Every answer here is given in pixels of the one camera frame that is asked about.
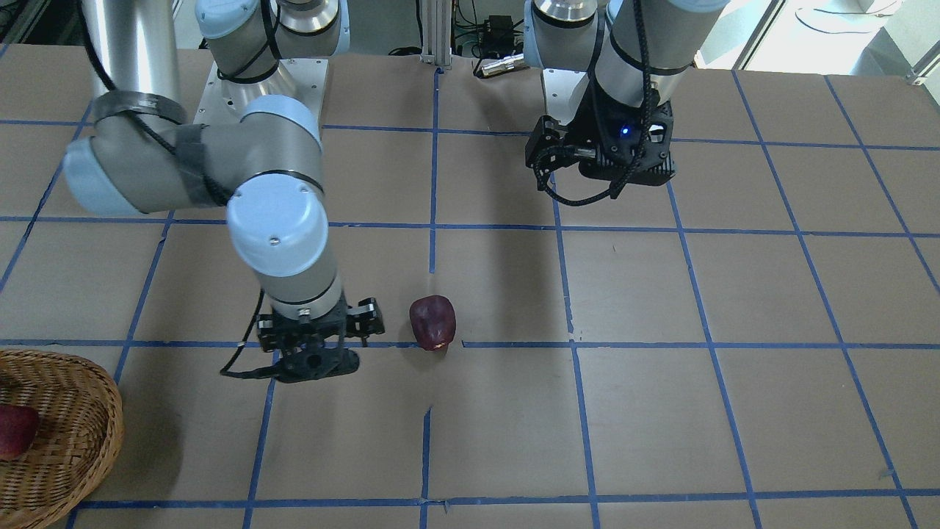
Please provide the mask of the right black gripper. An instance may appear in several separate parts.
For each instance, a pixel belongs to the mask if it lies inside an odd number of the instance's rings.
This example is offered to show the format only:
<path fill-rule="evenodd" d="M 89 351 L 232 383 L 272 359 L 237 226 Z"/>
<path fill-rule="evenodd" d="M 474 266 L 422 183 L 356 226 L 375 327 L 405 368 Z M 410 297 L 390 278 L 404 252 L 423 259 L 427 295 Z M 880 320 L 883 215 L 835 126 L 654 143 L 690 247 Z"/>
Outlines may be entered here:
<path fill-rule="evenodd" d="M 367 346 L 370 336 L 385 333 L 385 318 L 373 297 L 362 299 L 356 306 L 349 306 L 346 298 L 339 298 L 322 314 L 316 308 L 278 308 L 272 303 L 272 346 L 323 346 L 327 339 L 334 337 L 340 345 L 346 338 L 353 338 Z"/>

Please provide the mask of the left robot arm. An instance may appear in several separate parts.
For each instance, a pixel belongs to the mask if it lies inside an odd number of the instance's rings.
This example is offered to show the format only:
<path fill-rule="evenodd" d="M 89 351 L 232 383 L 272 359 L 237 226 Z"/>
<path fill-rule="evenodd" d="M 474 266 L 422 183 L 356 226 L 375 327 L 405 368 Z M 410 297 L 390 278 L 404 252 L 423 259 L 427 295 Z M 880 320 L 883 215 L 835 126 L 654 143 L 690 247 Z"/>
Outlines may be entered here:
<path fill-rule="evenodd" d="M 662 185 L 670 153 L 671 96 L 725 1 L 527 1 L 524 60 L 580 71 L 585 89 L 570 120 L 548 112 L 526 146 L 532 170 L 577 165 L 584 177 Z"/>

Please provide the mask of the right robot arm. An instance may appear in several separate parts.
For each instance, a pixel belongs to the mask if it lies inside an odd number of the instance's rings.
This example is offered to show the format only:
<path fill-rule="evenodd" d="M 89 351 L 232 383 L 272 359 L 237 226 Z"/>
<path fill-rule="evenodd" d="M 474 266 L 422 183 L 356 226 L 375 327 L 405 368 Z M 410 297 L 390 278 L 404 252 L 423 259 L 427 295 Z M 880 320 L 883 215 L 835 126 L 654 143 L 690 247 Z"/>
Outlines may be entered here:
<path fill-rule="evenodd" d="M 97 78 L 95 133 L 68 146 L 71 194 L 98 215 L 221 206 L 255 272 L 275 336 L 385 331 L 378 303 L 348 304 L 329 242 L 318 112 L 291 90 L 237 104 L 231 123 L 188 123 L 168 1 L 79 1 Z"/>

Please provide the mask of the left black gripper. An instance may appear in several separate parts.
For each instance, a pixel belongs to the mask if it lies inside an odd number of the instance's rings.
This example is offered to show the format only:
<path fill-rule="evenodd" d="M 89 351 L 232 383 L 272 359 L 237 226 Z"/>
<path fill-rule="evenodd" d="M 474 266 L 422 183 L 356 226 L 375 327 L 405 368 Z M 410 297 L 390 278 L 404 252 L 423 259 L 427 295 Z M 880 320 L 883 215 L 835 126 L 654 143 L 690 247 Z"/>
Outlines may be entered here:
<path fill-rule="evenodd" d="M 561 124 L 541 116 L 528 137 L 526 166 L 535 173 L 549 173 L 574 165 L 579 159 L 607 159 L 597 107 L 596 83 L 588 81 L 573 120 Z"/>

